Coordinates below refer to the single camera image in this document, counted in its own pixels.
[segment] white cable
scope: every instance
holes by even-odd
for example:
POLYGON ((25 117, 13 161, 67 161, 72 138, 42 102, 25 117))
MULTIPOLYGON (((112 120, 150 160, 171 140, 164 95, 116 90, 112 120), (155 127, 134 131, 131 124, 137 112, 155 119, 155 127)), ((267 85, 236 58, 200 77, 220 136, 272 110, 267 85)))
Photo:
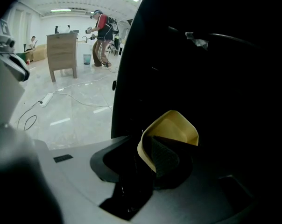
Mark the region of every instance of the white cable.
POLYGON ((112 107, 112 106, 109 106, 109 105, 92 105, 92 104, 85 104, 85 103, 79 101, 78 99, 74 98, 74 97, 73 97, 72 95, 70 95, 70 94, 67 94, 67 93, 59 93, 59 92, 57 92, 57 91, 55 91, 55 92, 53 92, 53 93, 57 93, 57 94, 59 94, 59 95, 68 95, 68 96, 72 97, 75 101, 79 102, 79 103, 82 104, 82 105, 86 105, 86 106, 109 107, 109 108, 112 107))
MULTIPOLYGON (((94 82, 94 81, 100 81, 101 79, 99 79, 99 80, 91 80, 91 81, 84 81, 84 82, 77 83, 77 84, 84 84, 84 83, 90 83, 90 82, 94 82)), ((68 87, 71 87, 71 86, 77 85, 77 84, 71 84, 71 85, 66 86, 66 87, 64 87, 64 88, 61 88, 61 89, 59 89, 59 90, 57 90, 57 91, 62 91, 62 90, 64 90, 64 89, 68 88, 68 87)))
POLYGON ((106 67, 106 66, 101 67, 101 69, 102 69, 102 70, 109 70, 111 73, 118 74, 118 71, 117 71, 117 72, 111 71, 111 69, 110 69, 109 67, 106 67))

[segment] red shirt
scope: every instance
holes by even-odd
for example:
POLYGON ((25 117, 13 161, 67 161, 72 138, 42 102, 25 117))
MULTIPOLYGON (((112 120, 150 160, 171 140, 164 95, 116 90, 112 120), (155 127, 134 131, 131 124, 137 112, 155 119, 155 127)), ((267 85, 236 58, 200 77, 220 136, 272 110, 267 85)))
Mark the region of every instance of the red shirt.
POLYGON ((98 25, 96 27, 100 28, 100 29, 103 29, 105 24, 106 24, 106 22, 107 22, 107 15, 101 14, 99 16, 98 25))

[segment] glossy floor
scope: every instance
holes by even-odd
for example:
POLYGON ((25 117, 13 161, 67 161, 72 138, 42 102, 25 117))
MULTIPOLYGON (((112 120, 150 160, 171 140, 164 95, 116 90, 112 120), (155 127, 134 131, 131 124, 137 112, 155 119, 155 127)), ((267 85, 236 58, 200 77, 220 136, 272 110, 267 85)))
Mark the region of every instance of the glossy floor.
MULTIPOLYGON (((37 115, 36 122, 26 132, 34 139, 45 141, 49 149, 75 147, 110 139, 114 101, 112 83, 117 78, 115 68, 119 66, 120 57, 110 54, 109 60, 113 66, 110 70, 104 70, 84 65, 83 59, 79 58, 78 78, 73 78, 72 69, 58 70, 54 71, 55 83, 51 81, 47 59, 32 62, 29 65, 29 80, 20 83, 25 92, 13 113, 10 124, 17 127, 19 117, 34 103, 42 100, 48 93, 69 86, 63 91, 54 93, 53 98, 44 108, 36 104, 22 117, 19 129, 24 129, 25 122, 30 116, 37 115), (98 106, 82 105, 65 94, 73 96, 82 103, 98 106)), ((34 120, 34 117, 31 118, 26 128, 30 127, 34 120)))

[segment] seated person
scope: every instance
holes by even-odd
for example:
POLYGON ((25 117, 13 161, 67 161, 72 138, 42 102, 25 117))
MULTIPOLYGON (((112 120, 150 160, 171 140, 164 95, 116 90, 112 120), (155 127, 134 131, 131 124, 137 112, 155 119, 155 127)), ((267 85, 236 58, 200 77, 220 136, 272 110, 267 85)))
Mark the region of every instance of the seated person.
POLYGON ((27 42, 26 47, 25 47, 25 51, 33 50, 33 49, 35 48, 35 45, 36 45, 36 43, 37 43, 37 40, 36 40, 36 42, 33 44, 34 40, 35 40, 35 36, 33 36, 33 37, 31 38, 31 40, 29 40, 29 41, 27 42))

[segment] person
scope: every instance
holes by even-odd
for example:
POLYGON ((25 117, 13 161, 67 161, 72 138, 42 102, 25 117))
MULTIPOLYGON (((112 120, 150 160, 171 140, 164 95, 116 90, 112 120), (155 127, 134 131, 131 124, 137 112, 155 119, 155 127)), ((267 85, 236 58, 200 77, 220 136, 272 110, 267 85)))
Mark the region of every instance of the person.
POLYGON ((88 30, 88 33, 98 32, 98 40, 94 43, 92 48, 94 66, 99 67, 103 64, 105 67, 110 67, 112 64, 108 61, 108 58, 105 55, 105 49, 113 39, 112 26, 108 24, 109 16, 103 14, 100 10, 95 10, 90 18, 98 20, 95 28, 88 30))
POLYGON ((27 42, 26 47, 25 47, 25 51, 33 50, 33 49, 35 48, 35 45, 36 45, 36 43, 37 43, 37 40, 36 40, 36 42, 33 44, 34 40, 35 40, 35 36, 33 36, 33 37, 31 38, 31 40, 29 40, 29 41, 27 42))

